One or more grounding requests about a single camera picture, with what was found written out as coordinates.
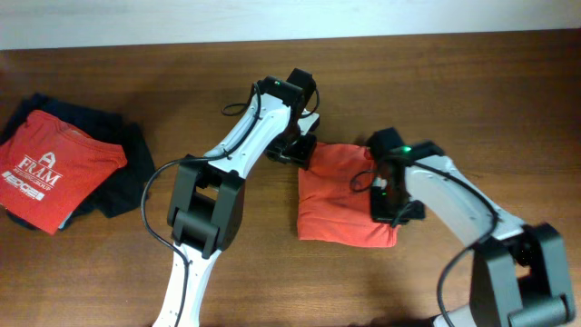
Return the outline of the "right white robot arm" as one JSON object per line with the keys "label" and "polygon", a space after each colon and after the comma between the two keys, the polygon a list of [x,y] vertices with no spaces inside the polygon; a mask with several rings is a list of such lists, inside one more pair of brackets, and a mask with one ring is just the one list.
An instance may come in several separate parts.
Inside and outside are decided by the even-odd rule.
{"label": "right white robot arm", "polygon": [[[550,224],[530,225],[502,209],[471,183],[432,142],[370,154],[396,195],[399,221],[413,203],[428,207],[462,242],[437,283],[439,315],[432,326],[561,326],[576,318],[576,304],[560,233]],[[448,310],[444,283],[453,267],[472,256],[468,304]]]}

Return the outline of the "orange McKinney Boyd soccer t-shirt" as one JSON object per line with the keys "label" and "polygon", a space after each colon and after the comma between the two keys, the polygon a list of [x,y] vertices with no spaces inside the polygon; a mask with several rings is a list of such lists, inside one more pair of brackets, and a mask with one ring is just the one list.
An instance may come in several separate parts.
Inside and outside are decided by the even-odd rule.
{"label": "orange McKinney Boyd soccer t-shirt", "polygon": [[395,246],[399,229],[373,222],[369,192],[350,188],[356,173],[373,167],[364,146],[316,144],[309,168],[298,173],[298,239],[360,248]]}

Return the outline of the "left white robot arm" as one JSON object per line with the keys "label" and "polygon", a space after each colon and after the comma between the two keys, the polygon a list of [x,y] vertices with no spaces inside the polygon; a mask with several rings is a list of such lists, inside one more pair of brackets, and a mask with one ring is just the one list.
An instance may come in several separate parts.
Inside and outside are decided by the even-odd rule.
{"label": "left white robot arm", "polygon": [[162,241],[172,250],[172,272],[155,325],[199,325],[212,268],[240,229],[247,176],[262,155],[309,167],[320,117],[306,106],[319,97],[312,75],[300,69],[285,80],[267,76],[252,85],[222,141],[202,157],[173,161],[172,238]]}

